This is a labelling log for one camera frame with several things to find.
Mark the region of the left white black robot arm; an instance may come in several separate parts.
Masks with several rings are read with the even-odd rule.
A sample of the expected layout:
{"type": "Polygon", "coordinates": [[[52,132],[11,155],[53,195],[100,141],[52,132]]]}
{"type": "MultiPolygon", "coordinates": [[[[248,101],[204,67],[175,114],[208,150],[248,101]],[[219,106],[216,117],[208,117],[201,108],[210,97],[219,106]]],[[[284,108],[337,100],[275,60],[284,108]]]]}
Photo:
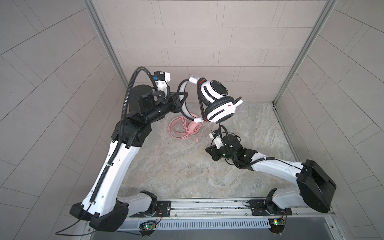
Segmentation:
{"type": "Polygon", "coordinates": [[[139,194],[118,199],[117,194],[126,172],[152,131],[151,124],[168,113],[179,113],[188,93],[184,87],[169,94],[168,101],[155,102],[157,94],[148,85],[138,85],[125,98],[122,118],[112,134],[112,142],[105,164],[86,198],[74,204],[70,214],[88,221],[100,232],[117,231],[127,217],[143,214],[146,217],[161,215],[157,196],[141,191],[139,194]]]}

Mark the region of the pink cat-ear headphones with cable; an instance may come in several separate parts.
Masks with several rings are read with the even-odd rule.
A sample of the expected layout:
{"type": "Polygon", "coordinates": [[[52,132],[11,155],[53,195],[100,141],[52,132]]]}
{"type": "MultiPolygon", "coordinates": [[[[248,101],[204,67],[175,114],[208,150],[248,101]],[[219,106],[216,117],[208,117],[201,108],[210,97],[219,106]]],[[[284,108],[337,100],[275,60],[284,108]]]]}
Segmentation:
{"type": "Polygon", "coordinates": [[[179,116],[170,122],[168,131],[170,136],[176,140],[186,140],[190,137],[196,137],[197,143],[199,141],[199,132],[202,125],[202,123],[196,123],[188,120],[184,116],[179,116]]]}

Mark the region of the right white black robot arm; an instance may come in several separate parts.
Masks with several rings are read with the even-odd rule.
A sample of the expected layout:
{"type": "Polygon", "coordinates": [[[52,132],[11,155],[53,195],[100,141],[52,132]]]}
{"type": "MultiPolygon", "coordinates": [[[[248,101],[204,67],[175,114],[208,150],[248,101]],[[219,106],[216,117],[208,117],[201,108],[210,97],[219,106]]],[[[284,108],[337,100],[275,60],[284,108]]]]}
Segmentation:
{"type": "Polygon", "coordinates": [[[268,214],[280,215],[291,207],[310,207],[319,213],[330,211],[337,185],[315,161],[301,163],[268,157],[243,148],[237,135],[210,135],[210,138],[212,143],[206,152],[213,161],[232,160],[238,169],[267,173],[295,185],[270,190],[262,204],[268,214]]]}

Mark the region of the white black headphones with cable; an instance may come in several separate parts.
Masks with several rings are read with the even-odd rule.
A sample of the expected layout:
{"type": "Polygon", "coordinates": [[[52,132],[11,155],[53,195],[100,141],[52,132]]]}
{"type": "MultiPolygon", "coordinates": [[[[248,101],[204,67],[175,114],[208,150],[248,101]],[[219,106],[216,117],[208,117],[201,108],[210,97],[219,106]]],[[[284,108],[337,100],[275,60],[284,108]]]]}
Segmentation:
{"type": "Polygon", "coordinates": [[[182,106],[182,115],[196,123],[211,122],[220,124],[231,118],[243,100],[241,97],[234,99],[229,96],[228,89],[219,81],[208,81],[206,78],[189,77],[178,86],[178,92],[186,92],[187,84],[192,83],[197,87],[198,101],[201,116],[196,117],[189,112],[186,103],[182,106]]]}

